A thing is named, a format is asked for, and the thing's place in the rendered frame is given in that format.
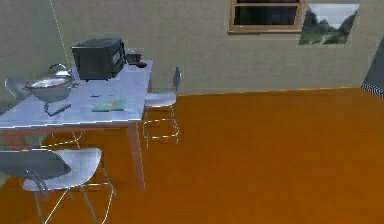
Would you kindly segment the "pale blue dining table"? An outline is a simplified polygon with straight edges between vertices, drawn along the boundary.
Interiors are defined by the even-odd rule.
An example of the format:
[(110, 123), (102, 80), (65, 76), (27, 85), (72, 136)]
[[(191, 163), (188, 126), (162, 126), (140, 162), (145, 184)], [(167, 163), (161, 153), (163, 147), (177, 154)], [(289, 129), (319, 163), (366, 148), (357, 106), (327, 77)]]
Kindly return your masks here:
[[(145, 188), (142, 165), (139, 123), (144, 112), (144, 101), (150, 85), (151, 68), (140, 69), (126, 65), (108, 81), (79, 82), (65, 100), (70, 107), (54, 117), (43, 111), (43, 103), (30, 96), (0, 116), (0, 136), (11, 149), (25, 149), (26, 135), (49, 132), (76, 132), (103, 129), (124, 129), (138, 187)], [(101, 101), (124, 100), (126, 108), (120, 112), (95, 112), (93, 105)]]

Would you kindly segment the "silver pan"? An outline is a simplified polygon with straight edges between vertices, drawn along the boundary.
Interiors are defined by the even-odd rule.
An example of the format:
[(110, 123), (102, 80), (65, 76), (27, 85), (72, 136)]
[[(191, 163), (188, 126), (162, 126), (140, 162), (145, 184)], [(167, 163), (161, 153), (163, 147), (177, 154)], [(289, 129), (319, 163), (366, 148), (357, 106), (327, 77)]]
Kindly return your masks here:
[(78, 86), (73, 76), (50, 76), (27, 82), (25, 89), (39, 100), (53, 103), (66, 99)]

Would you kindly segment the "white metal-legged chair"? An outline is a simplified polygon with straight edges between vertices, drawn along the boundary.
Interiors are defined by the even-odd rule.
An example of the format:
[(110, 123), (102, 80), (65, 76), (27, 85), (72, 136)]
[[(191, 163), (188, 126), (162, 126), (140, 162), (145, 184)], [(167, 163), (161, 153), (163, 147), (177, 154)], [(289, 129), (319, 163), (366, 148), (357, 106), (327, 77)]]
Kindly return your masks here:
[(9, 76), (5, 79), (5, 88), (17, 100), (22, 101), (28, 98), (31, 93), (26, 88), (26, 82), (20, 76)]
[[(79, 188), (83, 194), (95, 224), (105, 224), (116, 190), (102, 165), (102, 158), (99, 148), (0, 151), (0, 171), (24, 179), (22, 189), (33, 193), (41, 224), (48, 223), (64, 196), (72, 195), (71, 190), (74, 188)], [(108, 185), (111, 192), (104, 217), (99, 221), (85, 188), (103, 185)], [(62, 190), (63, 193), (49, 215), (44, 217), (38, 194), (46, 195), (57, 190)]]
[[(144, 115), (143, 115), (143, 123), (142, 123), (142, 134), (146, 141), (146, 147), (149, 147), (149, 142), (151, 140), (158, 139), (167, 139), (167, 138), (176, 138), (176, 141), (179, 141), (179, 127), (175, 117), (175, 104), (177, 102), (178, 90), (181, 83), (182, 71), (179, 67), (175, 67), (172, 85), (173, 87), (160, 92), (149, 92), (145, 98), (144, 104)], [(170, 109), (170, 117), (169, 118), (161, 118), (150, 120), (149, 119), (149, 111), (151, 109), (160, 109), (160, 108), (169, 108)], [(163, 121), (170, 121), (172, 123), (173, 133), (170, 135), (159, 135), (159, 136), (151, 136), (149, 134), (149, 125), (152, 123), (158, 123)]]

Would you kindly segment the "small dark pot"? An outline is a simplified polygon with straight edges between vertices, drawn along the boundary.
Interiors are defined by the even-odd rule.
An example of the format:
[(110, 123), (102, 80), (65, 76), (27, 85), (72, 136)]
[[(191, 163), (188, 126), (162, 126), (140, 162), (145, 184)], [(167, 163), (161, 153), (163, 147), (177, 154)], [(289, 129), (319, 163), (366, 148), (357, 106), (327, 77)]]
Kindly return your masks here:
[(125, 59), (129, 65), (136, 65), (141, 61), (141, 54), (133, 49), (126, 49)]

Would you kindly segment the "green book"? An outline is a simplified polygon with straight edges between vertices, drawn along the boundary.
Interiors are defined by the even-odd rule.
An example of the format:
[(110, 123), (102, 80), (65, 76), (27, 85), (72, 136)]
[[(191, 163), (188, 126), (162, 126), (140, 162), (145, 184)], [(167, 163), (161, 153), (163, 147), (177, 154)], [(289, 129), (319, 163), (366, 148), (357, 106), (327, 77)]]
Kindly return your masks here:
[(110, 111), (124, 111), (126, 108), (125, 100), (111, 100), (104, 102), (97, 102), (94, 104), (93, 112), (110, 112)]

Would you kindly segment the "black microwave oven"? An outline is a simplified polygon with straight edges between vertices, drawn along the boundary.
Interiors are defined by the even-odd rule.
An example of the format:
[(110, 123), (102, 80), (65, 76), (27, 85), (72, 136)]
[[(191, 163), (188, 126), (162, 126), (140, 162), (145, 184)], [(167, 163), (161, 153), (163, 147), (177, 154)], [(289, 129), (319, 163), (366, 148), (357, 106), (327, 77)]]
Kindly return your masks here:
[(126, 64), (121, 38), (89, 39), (71, 47), (81, 80), (115, 78)]

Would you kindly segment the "wooden framed window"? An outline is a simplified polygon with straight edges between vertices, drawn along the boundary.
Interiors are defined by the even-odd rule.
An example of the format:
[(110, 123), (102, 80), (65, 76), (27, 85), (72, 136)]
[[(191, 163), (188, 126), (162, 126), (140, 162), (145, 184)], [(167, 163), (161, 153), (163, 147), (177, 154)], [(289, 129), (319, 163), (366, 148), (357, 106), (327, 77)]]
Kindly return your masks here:
[(297, 34), (305, 0), (231, 0), (230, 35)]

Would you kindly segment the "silver kettle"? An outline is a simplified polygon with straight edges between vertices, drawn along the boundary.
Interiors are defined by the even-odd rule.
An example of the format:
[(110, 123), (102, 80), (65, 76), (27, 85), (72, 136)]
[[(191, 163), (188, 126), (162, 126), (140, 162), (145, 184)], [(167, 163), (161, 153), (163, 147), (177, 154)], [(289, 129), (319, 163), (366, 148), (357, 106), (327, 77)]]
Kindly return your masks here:
[(49, 67), (49, 69), (52, 69), (54, 67), (57, 67), (57, 71), (55, 72), (56, 76), (71, 76), (72, 75), (72, 70), (67, 69), (63, 64), (57, 63), (53, 64)]

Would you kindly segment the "dark checkered-edge furniture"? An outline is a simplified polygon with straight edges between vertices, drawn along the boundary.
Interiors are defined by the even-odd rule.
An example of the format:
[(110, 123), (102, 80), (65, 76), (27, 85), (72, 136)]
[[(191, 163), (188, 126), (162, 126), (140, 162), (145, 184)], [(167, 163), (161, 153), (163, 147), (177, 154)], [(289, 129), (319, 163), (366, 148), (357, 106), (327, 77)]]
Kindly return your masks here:
[(371, 66), (361, 84), (361, 88), (384, 98), (384, 36), (379, 43)]

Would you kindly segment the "landscape wall picture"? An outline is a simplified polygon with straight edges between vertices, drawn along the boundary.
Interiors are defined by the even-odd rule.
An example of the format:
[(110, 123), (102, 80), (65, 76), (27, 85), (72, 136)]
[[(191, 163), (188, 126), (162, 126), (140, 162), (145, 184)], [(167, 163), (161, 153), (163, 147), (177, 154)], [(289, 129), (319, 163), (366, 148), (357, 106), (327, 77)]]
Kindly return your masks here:
[(352, 3), (309, 4), (299, 44), (346, 44), (359, 8), (359, 4)]

